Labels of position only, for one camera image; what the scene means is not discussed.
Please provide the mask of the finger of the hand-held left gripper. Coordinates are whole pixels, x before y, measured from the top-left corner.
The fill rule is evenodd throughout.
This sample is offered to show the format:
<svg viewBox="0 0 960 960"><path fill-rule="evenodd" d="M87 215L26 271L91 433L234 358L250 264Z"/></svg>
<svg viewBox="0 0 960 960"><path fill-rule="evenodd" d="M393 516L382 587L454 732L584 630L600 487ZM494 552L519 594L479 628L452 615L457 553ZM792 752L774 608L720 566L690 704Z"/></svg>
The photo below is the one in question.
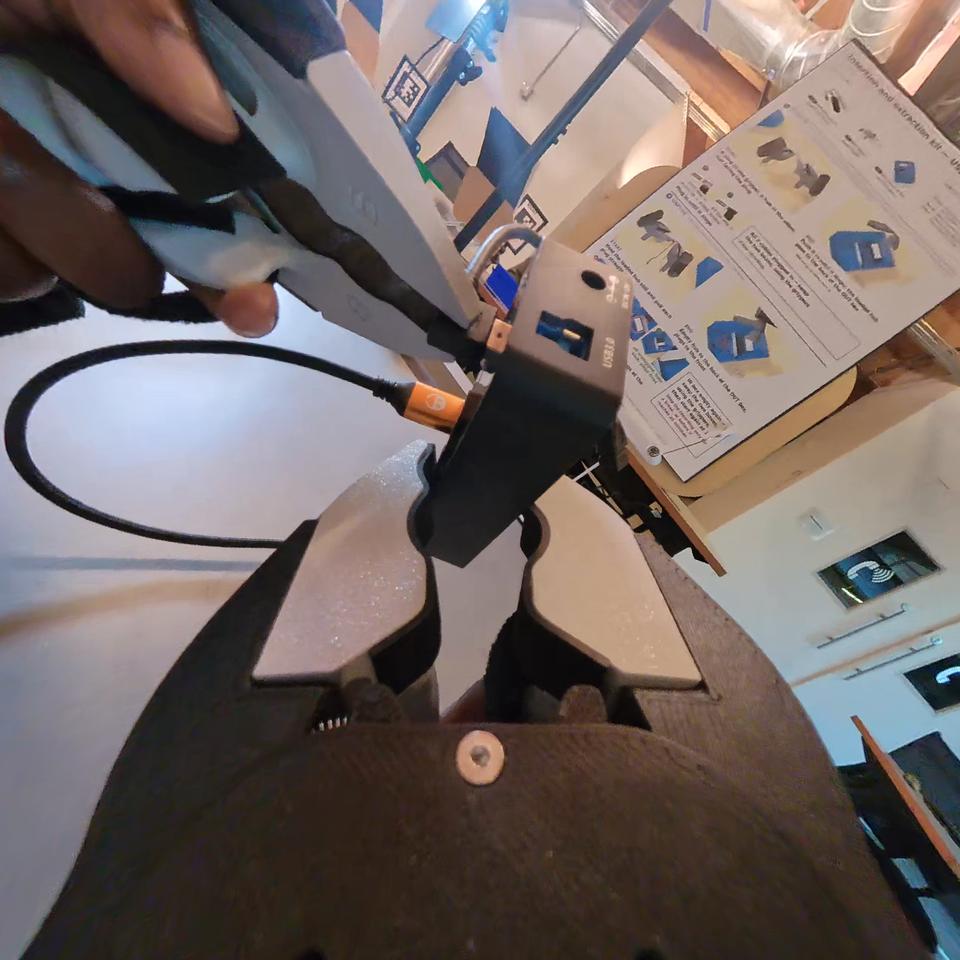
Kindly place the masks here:
<svg viewBox="0 0 960 960"><path fill-rule="evenodd" d="M351 54L298 71L260 47L242 54L256 100L248 128L283 173L250 202L295 252L332 260L424 332L467 332L483 306L395 124Z"/></svg>
<svg viewBox="0 0 960 960"><path fill-rule="evenodd" d="M363 291L329 258L296 251L276 270L280 286L340 328L396 354L452 362L453 355L427 342L427 334L394 306Z"/></svg>

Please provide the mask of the black vented USB hub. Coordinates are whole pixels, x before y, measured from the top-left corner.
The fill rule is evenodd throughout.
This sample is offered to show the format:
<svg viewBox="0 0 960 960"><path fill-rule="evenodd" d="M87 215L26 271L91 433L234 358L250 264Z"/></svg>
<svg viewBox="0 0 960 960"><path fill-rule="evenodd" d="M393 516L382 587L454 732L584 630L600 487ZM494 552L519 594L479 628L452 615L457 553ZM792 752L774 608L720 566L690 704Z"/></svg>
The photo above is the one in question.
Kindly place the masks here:
<svg viewBox="0 0 960 960"><path fill-rule="evenodd" d="M612 428L633 298L616 268L541 241L507 317L479 336L485 380L416 511L426 555L466 567Z"/></svg>

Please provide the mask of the person's left hand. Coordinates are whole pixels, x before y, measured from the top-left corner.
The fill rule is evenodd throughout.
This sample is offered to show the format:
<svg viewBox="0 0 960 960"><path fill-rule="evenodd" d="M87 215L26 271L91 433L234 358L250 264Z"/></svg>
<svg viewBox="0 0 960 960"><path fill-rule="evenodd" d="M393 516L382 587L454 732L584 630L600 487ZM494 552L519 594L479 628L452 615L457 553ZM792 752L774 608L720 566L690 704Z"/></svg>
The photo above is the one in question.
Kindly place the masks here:
<svg viewBox="0 0 960 960"><path fill-rule="evenodd" d="M215 143L234 112L179 2L1 3L2 40L85 41L145 101ZM1 124L2 335L81 315L58 286L133 317L161 296L165 270L122 213L9 114Z"/></svg>

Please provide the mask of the silver ventilation duct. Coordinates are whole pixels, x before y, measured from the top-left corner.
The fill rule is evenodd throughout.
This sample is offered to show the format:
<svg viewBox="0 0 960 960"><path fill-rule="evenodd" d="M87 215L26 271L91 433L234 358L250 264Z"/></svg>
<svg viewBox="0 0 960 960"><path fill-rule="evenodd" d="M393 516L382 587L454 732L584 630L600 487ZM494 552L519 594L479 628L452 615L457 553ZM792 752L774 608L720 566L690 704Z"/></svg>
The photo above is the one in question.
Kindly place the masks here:
<svg viewBox="0 0 960 960"><path fill-rule="evenodd" d="M768 74L817 66L849 42L859 43L879 63L892 54L920 1L854 1L837 28L818 26L794 2L714 1L702 15L702 30L719 49Z"/></svg>

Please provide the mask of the instruction poster board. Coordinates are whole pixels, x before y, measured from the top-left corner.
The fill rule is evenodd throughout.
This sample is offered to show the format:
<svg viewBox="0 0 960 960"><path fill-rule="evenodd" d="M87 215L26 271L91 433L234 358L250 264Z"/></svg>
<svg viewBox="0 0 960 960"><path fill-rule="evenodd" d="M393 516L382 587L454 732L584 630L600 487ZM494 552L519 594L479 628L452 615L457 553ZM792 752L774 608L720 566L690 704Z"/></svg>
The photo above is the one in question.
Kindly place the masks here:
<svg viewBox="0 0 960 960"><path fill-rule="evenodd" d="M687 484L957 294L958 146L857 40L582 225L631 284L620 419Z"/></svg>

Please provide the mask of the blue fob with metal loop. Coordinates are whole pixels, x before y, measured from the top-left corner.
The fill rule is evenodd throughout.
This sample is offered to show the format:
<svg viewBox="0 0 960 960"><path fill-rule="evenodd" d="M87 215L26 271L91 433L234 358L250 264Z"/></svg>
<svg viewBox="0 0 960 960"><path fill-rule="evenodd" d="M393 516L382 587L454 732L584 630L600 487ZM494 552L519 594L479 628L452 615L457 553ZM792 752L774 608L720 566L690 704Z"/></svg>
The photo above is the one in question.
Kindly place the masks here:
<svg viewBox="0 0 960 960"><path fill-rule="evenodd" d="M522 277L542 244L542 236L522 223L507 222L487 234L466 265L466 276L481 300L506 316L519 293ZM499 265L504 250L529 247L531 256L513 272Z"/></svg>

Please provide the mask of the phone icon door sign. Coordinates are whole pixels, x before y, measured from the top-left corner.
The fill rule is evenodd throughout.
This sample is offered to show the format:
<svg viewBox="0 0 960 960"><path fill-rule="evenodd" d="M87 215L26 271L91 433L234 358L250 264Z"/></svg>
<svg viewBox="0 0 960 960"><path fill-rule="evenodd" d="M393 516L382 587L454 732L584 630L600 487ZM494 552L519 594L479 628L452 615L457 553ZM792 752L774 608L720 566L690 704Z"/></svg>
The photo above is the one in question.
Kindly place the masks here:
<svg viewBox="0 0 960 960"><path fill-rule="evenodd" d="M959 706L959 654L908 670L903 677L935 714Z"/></svg>
<svg viewBox="0 0 960 960"><path fill-rule="evenodd" d="M890 534L821 568L818 581L845 609L855 609L942 572L908 531Z"/></svg>

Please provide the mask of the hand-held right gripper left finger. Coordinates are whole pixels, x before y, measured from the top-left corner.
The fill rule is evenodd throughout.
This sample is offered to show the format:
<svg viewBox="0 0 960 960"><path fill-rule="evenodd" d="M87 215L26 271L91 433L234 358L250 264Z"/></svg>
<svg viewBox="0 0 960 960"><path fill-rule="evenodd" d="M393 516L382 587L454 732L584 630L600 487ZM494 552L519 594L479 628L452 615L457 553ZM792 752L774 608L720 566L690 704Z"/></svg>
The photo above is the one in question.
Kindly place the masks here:
<svg viewBox="0 0 960 960"><path fill-rule="evenodd" d="M435 455L432 443L409 443L319 516L253 666L255 684L342 688L366 676L404 692L430 673L440 612L415 513Z"/></svg>

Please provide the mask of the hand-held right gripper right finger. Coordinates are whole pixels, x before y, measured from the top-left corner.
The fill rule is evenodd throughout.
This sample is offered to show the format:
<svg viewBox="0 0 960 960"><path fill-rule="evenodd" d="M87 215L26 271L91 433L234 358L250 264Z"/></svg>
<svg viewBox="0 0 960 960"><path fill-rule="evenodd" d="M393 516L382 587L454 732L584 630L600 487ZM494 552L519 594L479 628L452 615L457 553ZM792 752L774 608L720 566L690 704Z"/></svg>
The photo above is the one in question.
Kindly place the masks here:
<svg viewBox="0 0 960 960"><path fill-rule="evenodd" d="M525 516L518 605L487 660L488 702L560 702L590 688L696 690L702 674L637 536L608 505L559 479Z"/></svg>

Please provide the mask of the black metal pole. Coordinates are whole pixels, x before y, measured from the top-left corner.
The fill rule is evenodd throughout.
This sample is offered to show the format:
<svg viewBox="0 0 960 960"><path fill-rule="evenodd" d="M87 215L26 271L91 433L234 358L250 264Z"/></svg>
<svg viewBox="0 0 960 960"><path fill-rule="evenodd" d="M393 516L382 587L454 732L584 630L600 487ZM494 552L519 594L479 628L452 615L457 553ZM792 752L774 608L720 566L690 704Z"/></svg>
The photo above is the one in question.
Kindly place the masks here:
<svg viewBox="0 0 960 960"><path fill-rule="evenodd" d="M540 159L559 142L572 121L582 112L606 80L614 74L618 66L634 51L637 44L670 5L670 1L648 1L642 6L637 16L611 44L608 52L534 139L534 142L507 169L477 211L461 228L454 238L454 246L458 252L464 252L474 237L497 213L501 204L525 186Z"/></svg>

